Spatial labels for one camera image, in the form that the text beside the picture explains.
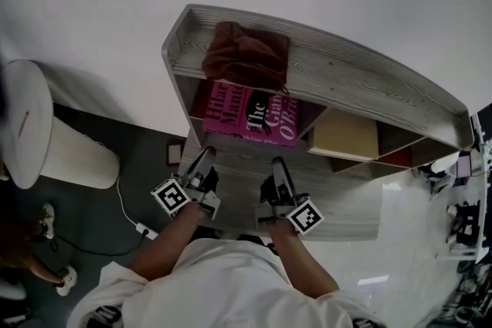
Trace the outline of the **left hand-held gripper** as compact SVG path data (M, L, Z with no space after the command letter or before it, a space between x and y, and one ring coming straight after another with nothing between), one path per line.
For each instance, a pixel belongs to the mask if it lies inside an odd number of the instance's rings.
M169 217L174 218L187 204L197 204L211 220L215 219L221 205L216 194L218 173L212 167L215 158L216 150L206 147L186 171L186 180L184 176L172 174L151 192Z

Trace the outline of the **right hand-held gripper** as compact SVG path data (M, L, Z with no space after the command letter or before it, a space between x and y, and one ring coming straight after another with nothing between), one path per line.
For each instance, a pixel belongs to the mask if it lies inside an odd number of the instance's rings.
M325 217L307 193L296 192L291 175L282 157L271 162L272 176L260 188L260 203L255 210L257 225L288 220L301 235L311 232Z

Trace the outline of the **pink book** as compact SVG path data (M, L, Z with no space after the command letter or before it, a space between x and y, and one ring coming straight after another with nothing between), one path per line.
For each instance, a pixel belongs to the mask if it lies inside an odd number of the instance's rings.
M300 101L279 94L216 82L204 113L203 129L248 141L294 147Z

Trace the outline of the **beige book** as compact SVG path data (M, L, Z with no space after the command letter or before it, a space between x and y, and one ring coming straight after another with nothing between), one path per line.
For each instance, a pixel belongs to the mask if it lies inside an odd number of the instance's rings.
M308 135L312 154L365 162L379 157L377 122L331 110Z

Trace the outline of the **person's left forearm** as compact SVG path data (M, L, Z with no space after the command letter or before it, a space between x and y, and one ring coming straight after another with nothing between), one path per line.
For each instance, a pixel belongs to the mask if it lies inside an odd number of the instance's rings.
M197 204L187 204L171 223L130 262L128 268L148 281L169 275L205 218L205 212Z

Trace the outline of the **person's right forearm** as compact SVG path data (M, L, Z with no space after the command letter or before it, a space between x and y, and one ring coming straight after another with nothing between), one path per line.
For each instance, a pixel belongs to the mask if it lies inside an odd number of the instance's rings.
M290 221L276 220L267 229L296 290L313 299L339 291L335 279L313 258Z

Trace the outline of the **grey wooden shelf unit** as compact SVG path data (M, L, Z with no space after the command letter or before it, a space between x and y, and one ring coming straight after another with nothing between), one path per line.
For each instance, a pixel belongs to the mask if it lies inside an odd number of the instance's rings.
M281 18L206 5L187 5L162 46L162 58L181 106L190 112L206 85L201 62L219 22L237 22L286 35L287 88L307 105L301 129L329 109L366 115L382 128L382 153L409 148L415 166L447 156L474 142L470 115L451 94L406 66L345 38ZM379 178L397 172L389 164L355 164L294 148L274 147L202 131L189 118L190 131L180 168L207 146L217 151L217 196L221 207L213 227L230 232L262 232L255 212L262 197L273 197L271 162L282 157L294 186L310 195L325 216L308 238L321 241L374 240L379 231L382 188Z

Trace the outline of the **floor socket plate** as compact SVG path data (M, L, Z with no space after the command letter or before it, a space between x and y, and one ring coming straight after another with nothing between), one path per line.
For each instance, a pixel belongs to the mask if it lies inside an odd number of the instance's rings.
M166 163L168 166L178 166L184 150L182 142L171 142L166 146Z

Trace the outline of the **white power adapter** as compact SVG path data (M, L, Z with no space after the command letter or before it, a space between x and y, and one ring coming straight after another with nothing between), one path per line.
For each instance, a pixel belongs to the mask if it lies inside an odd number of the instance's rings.
M135 229L140 234L145 235L149 240L154 240L158 236L158 233L156 231L152 230L150 227L144 225L141 222L138 222L135 225Z

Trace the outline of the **brown cloth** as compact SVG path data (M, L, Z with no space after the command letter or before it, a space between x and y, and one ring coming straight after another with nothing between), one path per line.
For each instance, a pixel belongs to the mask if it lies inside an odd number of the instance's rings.
M287 94L289 47L284 35L220 22L201 69L208 80Z

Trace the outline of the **person's white shirt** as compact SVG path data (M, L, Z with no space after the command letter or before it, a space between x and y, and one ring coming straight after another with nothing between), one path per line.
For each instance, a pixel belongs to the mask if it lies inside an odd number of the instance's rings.
M340 290L317 299L290 284L280 260L248 241L198 239L166 277L112 262L67 328L387 328Z

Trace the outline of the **pink box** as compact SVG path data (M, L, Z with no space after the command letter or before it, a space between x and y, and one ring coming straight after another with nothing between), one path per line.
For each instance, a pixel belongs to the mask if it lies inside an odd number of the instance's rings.
M469 154L460 155L456 163L456 177L457 178L470 177L471 172L472 172L471 156Z

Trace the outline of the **white round pedestal table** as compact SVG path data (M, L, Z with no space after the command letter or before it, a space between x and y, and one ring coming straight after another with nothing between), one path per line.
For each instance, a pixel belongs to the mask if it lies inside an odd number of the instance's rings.
M116 183L117 155L54 116L48 83L34 62L13 61L2 77L7 111L0 122L0 156L18 187L29 189L41 176L102 190Z

